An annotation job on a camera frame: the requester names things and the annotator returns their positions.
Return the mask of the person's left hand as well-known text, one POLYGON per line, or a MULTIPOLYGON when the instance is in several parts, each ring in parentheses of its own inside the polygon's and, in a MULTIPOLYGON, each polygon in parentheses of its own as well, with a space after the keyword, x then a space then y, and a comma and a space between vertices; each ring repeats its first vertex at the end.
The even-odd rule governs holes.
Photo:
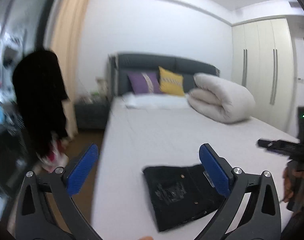
POLYGON ((154 239, 151 236, 145 236, 145 237, 140 238, 139 240, 154 240, 154 239))

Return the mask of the person's right hand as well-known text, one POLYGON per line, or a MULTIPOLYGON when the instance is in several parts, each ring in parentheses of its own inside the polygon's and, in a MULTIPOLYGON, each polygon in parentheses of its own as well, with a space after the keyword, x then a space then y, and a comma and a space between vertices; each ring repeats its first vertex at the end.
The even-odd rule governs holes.
MULTIPOLYGON (((302 178, 303 181, 304 181, 304 171, 303 172, 296 172, 295 170, 292 170, 292 176, 297 177, 297 178, 302 178)), ((283 179, 284 179, 283 202, 287 203, 293 197, 292 184, 291 184, 291 181, 290 181, 288 167, 284 169, 283 179)), ((302 204, 304 204, 304 192, 303 192, 302 196, 299 197, 299 199, 301 200, 302 204)))

